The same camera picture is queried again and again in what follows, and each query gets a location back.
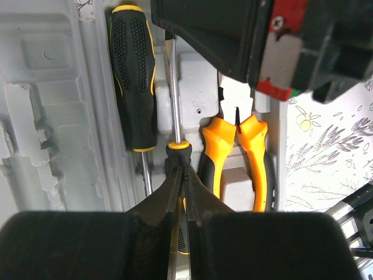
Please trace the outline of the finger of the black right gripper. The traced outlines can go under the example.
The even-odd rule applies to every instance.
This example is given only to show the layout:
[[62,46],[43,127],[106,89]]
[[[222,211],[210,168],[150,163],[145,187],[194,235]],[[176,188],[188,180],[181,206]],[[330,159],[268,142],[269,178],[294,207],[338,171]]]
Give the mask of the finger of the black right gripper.
[[185,40],[220,73],[258,83],[260,1],[151,1],[150,7],[156,26]]

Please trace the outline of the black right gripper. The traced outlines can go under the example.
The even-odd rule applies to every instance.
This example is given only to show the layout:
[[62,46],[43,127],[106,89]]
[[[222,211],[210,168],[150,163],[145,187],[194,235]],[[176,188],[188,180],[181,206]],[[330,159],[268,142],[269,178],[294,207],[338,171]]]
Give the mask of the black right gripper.
[[251,88],[330,103],[372,75],[372,2],[261,1],[251,51]]

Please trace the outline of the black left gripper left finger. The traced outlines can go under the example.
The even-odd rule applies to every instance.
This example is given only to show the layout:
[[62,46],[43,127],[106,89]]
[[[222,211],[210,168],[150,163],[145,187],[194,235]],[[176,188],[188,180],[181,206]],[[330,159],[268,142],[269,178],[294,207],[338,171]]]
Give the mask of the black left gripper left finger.
[[126,212],[17,213],[1,229],[1,278],[174,279],[182,173]]

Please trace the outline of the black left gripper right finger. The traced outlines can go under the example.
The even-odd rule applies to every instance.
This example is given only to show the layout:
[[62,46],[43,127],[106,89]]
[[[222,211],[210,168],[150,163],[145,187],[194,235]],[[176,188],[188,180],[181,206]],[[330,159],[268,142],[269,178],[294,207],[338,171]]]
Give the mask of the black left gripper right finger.
[[185,169],[192,279],[360,279],[344,234],[320,212],[235,212]]

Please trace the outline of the orange black pliers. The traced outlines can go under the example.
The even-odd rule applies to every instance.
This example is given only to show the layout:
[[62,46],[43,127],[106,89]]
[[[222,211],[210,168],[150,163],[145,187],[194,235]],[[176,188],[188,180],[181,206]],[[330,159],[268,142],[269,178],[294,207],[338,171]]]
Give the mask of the orange black pliers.
[[268,125],[254,115],[247,84],[222,82],[219,92],[220,114],[202,130],[205,150],[198,175],[235,209],[270,211],[276,176],[265,145]]

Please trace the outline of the long yellow black screwdriver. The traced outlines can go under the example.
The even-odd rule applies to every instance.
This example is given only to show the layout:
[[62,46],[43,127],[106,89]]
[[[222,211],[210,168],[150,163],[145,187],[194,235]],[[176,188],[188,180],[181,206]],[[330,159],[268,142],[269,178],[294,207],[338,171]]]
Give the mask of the long yellow black screwdriver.
[[153,37],[140,7],[120,5],[112,10],[110,56],[117,85],[117,107],[127,150],[140,153],[145,194],[153,192],[148,152],[157,144],[154,96],[156,73]]

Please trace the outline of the short yellow black screwdriver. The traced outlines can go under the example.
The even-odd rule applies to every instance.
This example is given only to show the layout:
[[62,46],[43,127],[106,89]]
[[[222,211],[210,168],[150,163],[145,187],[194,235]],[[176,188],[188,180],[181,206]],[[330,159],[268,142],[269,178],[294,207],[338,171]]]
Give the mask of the short yellow black screwdriver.
[[[173,121],[174,140],[168,143],[166,153],[166,172],[172,171],[176,167],[187,167],[191,163],[191,144],[182,138],[181,131],[181,105],[180,91],[178,86],[178,67],[176,54],[176,36],[165,31],[165,45],[169,64],[170,74],[170,100]],[[178,234],[178,252],[183,255],[189,255],[188,229],[187,229],[187,203],[185,197],[185,180],[181,180],[181,213],[180,227]]]

